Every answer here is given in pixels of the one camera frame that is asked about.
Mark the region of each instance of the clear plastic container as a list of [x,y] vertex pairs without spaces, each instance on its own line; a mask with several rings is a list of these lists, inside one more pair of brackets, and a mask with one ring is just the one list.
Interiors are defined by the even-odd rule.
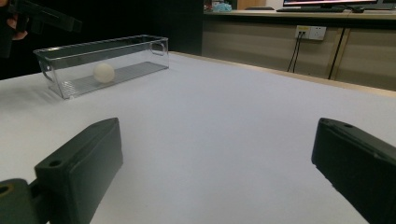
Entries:
[[[37,49],[34,54],[49,88],[64,99],[169,68],[168,39],[153,35]],[[103,63],[113,73],[105,71],[105,80],[98,79],[95,69]]]

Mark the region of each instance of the white table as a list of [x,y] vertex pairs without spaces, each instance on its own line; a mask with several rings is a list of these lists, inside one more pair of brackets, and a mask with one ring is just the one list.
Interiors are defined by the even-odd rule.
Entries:
[[0,81],[0,180],[33,181],[117,117],[124,165],[92,223],[367,223],[312,164],[316,128],[338,119],[396,146],[396,94],[296,77],[171,53],[169,70],[67,101],[41,74]]

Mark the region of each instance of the keyboard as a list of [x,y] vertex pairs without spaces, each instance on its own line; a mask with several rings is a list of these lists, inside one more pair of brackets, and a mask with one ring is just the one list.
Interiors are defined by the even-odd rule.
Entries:
[[277,12],[343,12],[343,7],[283,7],[277,10]]

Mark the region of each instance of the white ball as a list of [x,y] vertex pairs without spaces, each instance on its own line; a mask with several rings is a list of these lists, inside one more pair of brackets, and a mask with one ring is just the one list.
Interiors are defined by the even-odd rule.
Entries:
[[110,82],[115,77],[114,68],[108,63],[99,63],[93,68],[93,77],[102,83]]

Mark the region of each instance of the power cord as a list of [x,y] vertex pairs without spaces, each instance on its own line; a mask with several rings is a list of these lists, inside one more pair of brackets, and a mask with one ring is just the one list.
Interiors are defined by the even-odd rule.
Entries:
[[300,51],[300,43],[301,43],[301,40],[303,39],[303,35],[305,35],[304,32],[299,32],[299,34],[297,35],[296,44],[294,46],[294,52],[293,52],[293,55],[291,56],[291,60],[290,60],[289,67],[288,67],[288,72],[290,70],[291,64],[293,63],[294,55],[297,52],[296,58],[294,60],[294,65],[293,65],[293,73],[294,73],[294,69],[296,67],[297,58],[298,58],[298,52]]

